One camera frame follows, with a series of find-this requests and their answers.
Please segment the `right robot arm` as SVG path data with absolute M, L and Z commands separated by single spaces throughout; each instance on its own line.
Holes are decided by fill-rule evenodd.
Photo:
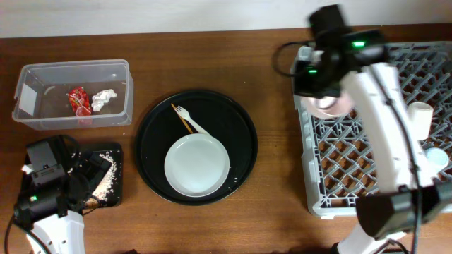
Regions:
M 304 42 L 290 77 L 301 105 L 320 119 L 355 110 L 376 165 L 379 192 L 361 197 L 358 223 L 332 253 L 378 253 L 435 219 L 451 202 L 451 184 L 434 175 L 388 60 L 378 30 L 354 32 L 338 5 L 309 16 L 312 42 Z

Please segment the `white cup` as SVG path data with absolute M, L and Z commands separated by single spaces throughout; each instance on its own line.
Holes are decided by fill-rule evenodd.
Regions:
M 424 102 L 413 102 L 408 105 L 408 116 L 415 140 L 426 140 L 429 137 L 434 108 Z

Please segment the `rice and pasta leftovers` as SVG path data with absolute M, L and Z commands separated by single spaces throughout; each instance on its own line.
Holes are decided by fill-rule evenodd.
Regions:
M 110 195 L 114 194 L 114 184 L 116 183 L 117 163 L 114 161 L 112 151 L 100 153 L 101 158 L 106 159 L 112 165 L 101 180 L 100 184 L 94 190 L 93 195 L 97 198 L 90 198 L 85 204 L 85 209 L 95 207 L 105 207 L 110 199 Z

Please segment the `light blue cup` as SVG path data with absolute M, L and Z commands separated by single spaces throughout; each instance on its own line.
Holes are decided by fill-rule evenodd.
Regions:
M 430 167 L 436 174 L 444 170 L 449 164 L 448 155 L 440 148 L 431 147 L 426 149 L 424 153 Z

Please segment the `white napkin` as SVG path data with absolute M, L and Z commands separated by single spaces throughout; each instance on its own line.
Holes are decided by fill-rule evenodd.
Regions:
M 113 89 L 103 90 L 92 96 L 91 107 L 93 111 L 100 111 L 112 98 L 116 98 L 117 93 Z

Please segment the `white bowl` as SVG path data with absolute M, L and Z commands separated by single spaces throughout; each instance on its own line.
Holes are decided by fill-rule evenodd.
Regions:
M 332 119 L 349 114 L 355 103 L 348 94 L 341 97 L 301 97 L 304 108 L 316 118 Z

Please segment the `red snack wrapper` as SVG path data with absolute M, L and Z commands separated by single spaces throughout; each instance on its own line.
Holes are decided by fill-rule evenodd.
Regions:
M 82 87 L 73 89 L 67 96 L 76 116 L 90 116 L 92 114 L 88 94 Z

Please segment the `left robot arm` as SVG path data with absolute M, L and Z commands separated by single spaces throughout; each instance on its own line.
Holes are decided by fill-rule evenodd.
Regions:
M 83 209 L 111 167 L 70 136 L 27 145 L 26 163 L 12 224 L 34 253 L 84 253 Z

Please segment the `grey plate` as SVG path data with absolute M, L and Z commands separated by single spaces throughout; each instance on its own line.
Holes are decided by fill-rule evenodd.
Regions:
M 164 170 L 168 183 L 176 192 L 190 198 L 202 198 L 225 183 L 230 172 L 230 158 L 216 138 L 189 134 L 170 147 Z

